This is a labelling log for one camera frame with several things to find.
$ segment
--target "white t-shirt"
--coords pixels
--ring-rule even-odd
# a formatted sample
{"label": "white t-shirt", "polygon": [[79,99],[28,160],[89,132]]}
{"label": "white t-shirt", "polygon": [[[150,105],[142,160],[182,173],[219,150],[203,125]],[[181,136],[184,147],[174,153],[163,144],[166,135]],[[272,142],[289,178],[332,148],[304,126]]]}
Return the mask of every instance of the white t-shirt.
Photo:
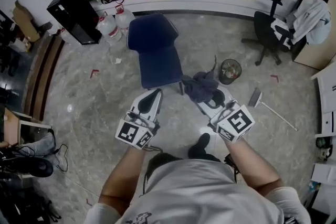
{"label": "white t-shirt", "polygon": [[85,224],[284,224],[284,217],[310,224],[308,212],[290,187],[266,197],[236,184],[232,169],[223,163],[183,159],[157,168],[146,194],[120,216],[105,204],[94,205]]}

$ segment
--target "black pants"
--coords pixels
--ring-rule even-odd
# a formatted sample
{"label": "black pants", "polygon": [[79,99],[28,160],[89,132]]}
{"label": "black pants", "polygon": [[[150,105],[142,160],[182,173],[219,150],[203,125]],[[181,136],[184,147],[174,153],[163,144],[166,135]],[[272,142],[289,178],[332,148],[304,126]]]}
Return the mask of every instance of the black pants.
{"label": "black pants", "polygon": [[[207,159],[209,161],[221,162],[214,155],[207,154],[204,149],[195,148],[188,153],[189,159]],[[147,180],[151,177],[153,172],[159,168],[160,166],[171,163],[174,161],[179,161],[181,158],[177,158],[168,153],[158,153],[155,155],[148,163],[146,178]]]}

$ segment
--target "black office chair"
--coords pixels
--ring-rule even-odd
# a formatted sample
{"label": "black office chair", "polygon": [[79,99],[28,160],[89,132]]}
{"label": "black office chair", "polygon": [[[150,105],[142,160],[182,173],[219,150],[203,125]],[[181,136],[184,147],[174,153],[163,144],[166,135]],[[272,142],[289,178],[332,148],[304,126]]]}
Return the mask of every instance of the black office chair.
{"label": "black office chair", "polygon": [[261,64],[265,56],[266,50],[269,50],[271,52],[272,56],[276,60],[275,63],[277,65],[281,64],[281,60],[278,56],[278,50],[288,51],[289,49],[284,45],[284,42],[286,38],[293,39],[293,34],[290,31],[285,30],[279,26],[275,26],[276,31],[282,34],[282,37],[279,40],[276,37],[274,30],[271,28],[271,23],[273,23],[273,21],[275,20],[273,16],[274,16],[274,12],[277,7],[277,4],[282,6],[282,3],[280,0],[272,0],[272,1],[273,1],[273,4],[272,4],[270,15],[267,15],[263,12],[254,13],[254,29],[255,29],[258,40],[250,39],[250,38],[241,39],[242,43],[256,42],[256,43],[263,45],[264,48],[260,55],[260,59],[255,62],[256,66]]}

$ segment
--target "chair leg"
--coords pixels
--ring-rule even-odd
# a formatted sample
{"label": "chair leg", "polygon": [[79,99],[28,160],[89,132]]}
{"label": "chair leg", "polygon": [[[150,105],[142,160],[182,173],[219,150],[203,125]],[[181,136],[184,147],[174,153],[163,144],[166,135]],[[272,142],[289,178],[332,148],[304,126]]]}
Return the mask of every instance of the chair leg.
{"label": "chair leg", "polygon": [[281,61],[281,59],[279,58],[277,52],[276,52],[276,51],[271,51],[271,53],[272,53],[273,57],[275,58],[275,63],[276,63],[277,65],[281,64],[282,61]]}
{"label": "chair leg", "polygon": [[180,86],[181,95],[184,95],[183,84],[181,81],[179,82],[179,86]]}
{"label": "chair leg", "polygon": [[263,48],[263,51],[262,51],[262,53],[261,53],[261,55],[260,55],[260,59],[259,59],[259,61],[256,61],[256,62],[255,62],[256,66],[260,66],[260,64],[261,64],[261,62],[262,62],[262,60],[263,60],[263,58],[264,58],[264,56],[265,56],[266,50],[267,50],[267,48],[264,47],[264,48]]}
{"label": "chair leg", "polygon": [[242,38],[241,43],[258,43],[260,44],[259,40],[257,39],[251,39],[251,38]]}

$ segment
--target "brown cardboard piece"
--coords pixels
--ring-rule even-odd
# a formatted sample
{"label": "brown cardboard piece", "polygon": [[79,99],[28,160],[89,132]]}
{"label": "brown cardboard piece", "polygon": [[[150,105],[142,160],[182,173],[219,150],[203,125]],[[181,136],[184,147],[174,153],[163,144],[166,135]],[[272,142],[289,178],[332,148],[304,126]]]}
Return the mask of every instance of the brown cardboard piece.
{"label": "brown cardboard piece", "polygon": [[35,42],[40,39],[39,33],[31,23],[31,20],[33,20],[32,15],[24,6],[20,5],[18,0],[15,1],[13,20],[29,41]]}

